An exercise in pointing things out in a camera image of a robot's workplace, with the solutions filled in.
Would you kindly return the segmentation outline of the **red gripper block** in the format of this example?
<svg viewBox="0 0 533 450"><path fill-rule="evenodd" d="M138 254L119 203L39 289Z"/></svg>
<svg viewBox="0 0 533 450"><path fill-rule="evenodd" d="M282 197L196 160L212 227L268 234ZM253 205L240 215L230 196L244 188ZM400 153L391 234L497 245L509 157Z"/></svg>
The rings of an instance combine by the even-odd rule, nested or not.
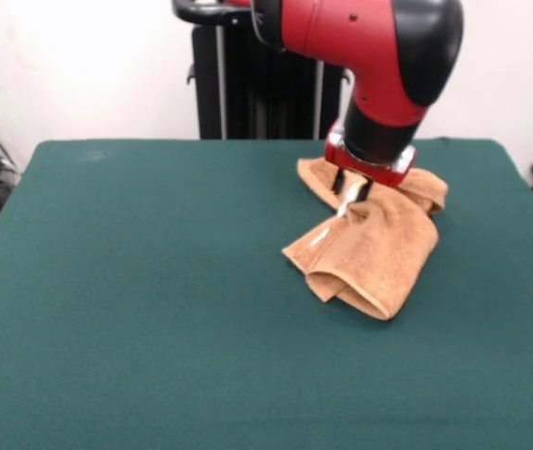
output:
<svg viewBox="0 0 533 450"><path fill-rule="evenodd" d="M399 186L412 168L417 155L416 148L408 145L392 164L371 164L353 156L348 151L344 138L345 127L341 119L336 119L327 135L324 157L327 162L338 168L332 187L335 196L340 196L344 191L346 183L344 170L369 178L360 184L354 199L356 203L364 202L368 198L374 181L389 187Z"/></svg>

